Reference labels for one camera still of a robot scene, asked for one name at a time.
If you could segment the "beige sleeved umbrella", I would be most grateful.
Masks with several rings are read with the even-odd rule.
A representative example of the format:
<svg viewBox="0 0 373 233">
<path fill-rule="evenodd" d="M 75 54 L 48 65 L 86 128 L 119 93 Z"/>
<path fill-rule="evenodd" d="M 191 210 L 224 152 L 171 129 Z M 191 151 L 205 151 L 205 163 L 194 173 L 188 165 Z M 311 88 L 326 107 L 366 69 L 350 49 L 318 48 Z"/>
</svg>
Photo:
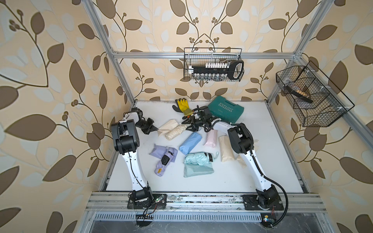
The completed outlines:
<svg viewBox="0 0 373 233">
<path fill-rule="evenodd" d="M 157 133 L 158 136 L 163 136 L 173 129 L 175 129 L 178 126 L 178 122 L 175 119 L 171 119 L 168 122 L 166 122 L 164 125 L 162 125 L 160 128 L 158 128 Z"/>
</svg>

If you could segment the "blue sleeved umbrella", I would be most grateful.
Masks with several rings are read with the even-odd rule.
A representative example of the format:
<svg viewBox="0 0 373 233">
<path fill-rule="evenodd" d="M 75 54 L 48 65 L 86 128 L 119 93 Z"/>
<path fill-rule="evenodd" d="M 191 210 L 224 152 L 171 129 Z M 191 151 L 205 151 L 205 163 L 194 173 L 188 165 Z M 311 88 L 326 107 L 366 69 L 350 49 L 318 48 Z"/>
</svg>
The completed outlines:
<svg viewBox="0 0 373 233">
<path fill-rule="evenodd" d="M 195 147 L 196 145 L 201 141 L 202 136 L 197 133 L 193 132 L 180 146 L 179 146 L 179 151 L 187 155 L 189 154 Z"/>
</svg>

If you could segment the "purple umbrella sleeve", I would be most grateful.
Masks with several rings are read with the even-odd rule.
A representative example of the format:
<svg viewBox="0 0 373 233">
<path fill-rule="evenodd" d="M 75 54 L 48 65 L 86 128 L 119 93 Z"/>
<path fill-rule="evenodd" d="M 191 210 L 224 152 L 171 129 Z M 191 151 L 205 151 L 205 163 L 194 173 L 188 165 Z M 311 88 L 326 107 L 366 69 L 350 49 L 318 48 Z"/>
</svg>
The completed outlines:
<svg viewBox="0 0 373 233">
<path fill-rule="evenodd" d="M 166 154 L 166 152 L 168 151 L 170 151 L 173 154 L 171 162 L 174 163 L 178 153 L 178 150 L 176 148 L 155 145 L 150 155 L 161 159 L 163 155 Z"/>
</svg>

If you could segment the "pink sleeved umbrella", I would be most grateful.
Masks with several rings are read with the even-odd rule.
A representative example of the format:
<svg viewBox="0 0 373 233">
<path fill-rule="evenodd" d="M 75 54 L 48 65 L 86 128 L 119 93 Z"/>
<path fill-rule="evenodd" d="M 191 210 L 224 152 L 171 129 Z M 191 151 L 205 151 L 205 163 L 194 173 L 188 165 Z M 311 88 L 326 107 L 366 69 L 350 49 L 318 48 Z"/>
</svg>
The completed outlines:
<svg viewBox="0 0 373 233">
<path fill-rule="evenodd" d="M 217 135 L 217 130 L 210 130 L 209 132 L 207 132 L 207 138 L 204 145 L 207 147 L 215 148 L 217 144 Z"/>
</svg>

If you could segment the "purple umbrella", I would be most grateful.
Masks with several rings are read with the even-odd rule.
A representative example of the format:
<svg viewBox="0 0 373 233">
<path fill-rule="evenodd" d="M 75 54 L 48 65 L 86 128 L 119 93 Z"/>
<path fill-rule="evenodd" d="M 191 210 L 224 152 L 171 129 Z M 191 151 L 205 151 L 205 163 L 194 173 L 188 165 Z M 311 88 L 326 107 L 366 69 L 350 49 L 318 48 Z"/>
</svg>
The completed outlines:
<svg viewBox="0 0 373 233">
<path fill-rule="evenodd" d="M 161 160 L 156 164 L 155 168 L 155 174 L 159 177 L 162 177 L 165 173 L 166 167 L 170 162 L 172 162 L 172 159 L 174 158 L 173 151 L 167 149 L 166 152 L 163 154 Z"/>
</svg>

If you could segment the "mint green umbrella sleeve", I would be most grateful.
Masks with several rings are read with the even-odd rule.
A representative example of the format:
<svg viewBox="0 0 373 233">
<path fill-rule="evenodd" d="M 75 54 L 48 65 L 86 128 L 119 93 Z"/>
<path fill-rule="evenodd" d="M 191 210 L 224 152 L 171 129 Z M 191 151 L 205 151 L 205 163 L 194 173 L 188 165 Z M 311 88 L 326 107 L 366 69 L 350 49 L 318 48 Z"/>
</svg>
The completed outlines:
<svg viewBox="0 0 373 233">
<path fill-rule="evenodd" d="M 203 166 L 194 165 L 194 164 L 185 164 L 184 168 L 184 177 L 193 177 L 193 176 L 201 176 L 201 175 L 209 175 L 213 174 L 214 169 L 211 164 L 206 164 Z"/>
</svg>

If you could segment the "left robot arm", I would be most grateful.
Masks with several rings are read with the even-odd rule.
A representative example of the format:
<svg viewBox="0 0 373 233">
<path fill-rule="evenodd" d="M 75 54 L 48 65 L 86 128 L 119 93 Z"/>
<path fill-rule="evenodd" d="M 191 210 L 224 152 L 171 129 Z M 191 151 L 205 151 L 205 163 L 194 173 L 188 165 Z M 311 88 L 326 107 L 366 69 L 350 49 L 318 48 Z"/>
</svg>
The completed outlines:
<svg viewBox="0 0 373 233">
<path fill-rule="evenodd" d="M 153 123 L 151 118 L 145 119 L 143 112 L 134 107 L 123 114 L 122 120 L 114 122 L 110 126 L 114 149 L 122 155 L 126 162 L 134 192 L 150 188 L 139 160 L 140 139 L 137 129 L 141 129 L 144 134 L 148 135 L 158 130 Z"/>
</svg>

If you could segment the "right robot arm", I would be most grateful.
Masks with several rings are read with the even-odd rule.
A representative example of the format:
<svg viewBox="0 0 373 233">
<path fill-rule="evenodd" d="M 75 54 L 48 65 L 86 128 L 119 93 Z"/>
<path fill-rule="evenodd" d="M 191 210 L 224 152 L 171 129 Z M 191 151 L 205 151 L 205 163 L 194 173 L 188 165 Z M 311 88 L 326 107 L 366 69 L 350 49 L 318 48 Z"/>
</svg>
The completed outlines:
<svg viewBox="0 0 373 233">
<path fill-rule="evenodd" d="M 231 123 L 217 116 L 213 116 L 207 106 L 197 107 L 193 114 L 183 117 L 183 124 L 187 130 L 197 132 L 200 128 L 210 132 L 217 130 L 226 133 L 231 148 L 245 162 L 254 180 L 257 202 L 263 209 L 279 198 L 275 185 L 277 184 L 265 175 L 254 150 L 254 138 L 244 123 Z"/>
</svg>

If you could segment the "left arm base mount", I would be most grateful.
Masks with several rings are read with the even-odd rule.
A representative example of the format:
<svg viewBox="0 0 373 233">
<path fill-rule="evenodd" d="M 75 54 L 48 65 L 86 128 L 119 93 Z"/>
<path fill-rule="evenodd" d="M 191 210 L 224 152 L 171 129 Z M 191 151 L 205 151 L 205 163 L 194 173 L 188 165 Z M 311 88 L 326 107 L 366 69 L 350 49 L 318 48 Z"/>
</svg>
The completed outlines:
<svg viewBox="0 0 373 233">
<path fill-rule="evenodd" d="M 165 209 L 167 205 L 167 194 L 154 194 L 149 188 L 132 191 L 128 198 L 128 209 L 145 210 L 146 208 L 155 208 L 155 206 L 157 209 Z"/>
</svg>

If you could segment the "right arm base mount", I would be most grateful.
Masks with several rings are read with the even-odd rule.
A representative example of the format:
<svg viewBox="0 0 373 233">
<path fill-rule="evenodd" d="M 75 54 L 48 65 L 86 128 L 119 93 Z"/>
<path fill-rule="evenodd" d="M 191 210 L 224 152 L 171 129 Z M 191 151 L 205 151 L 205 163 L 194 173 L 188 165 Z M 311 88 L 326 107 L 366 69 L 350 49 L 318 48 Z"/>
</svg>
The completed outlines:
<svg viewBox="0 0 373 233">
<path fill-rule="evenodd" d="M 272 184 L 268 190 L 257 190 L 256 195 L 242 195 L 245 210 L 283 211 L 282 200 Z"/>
</svg>

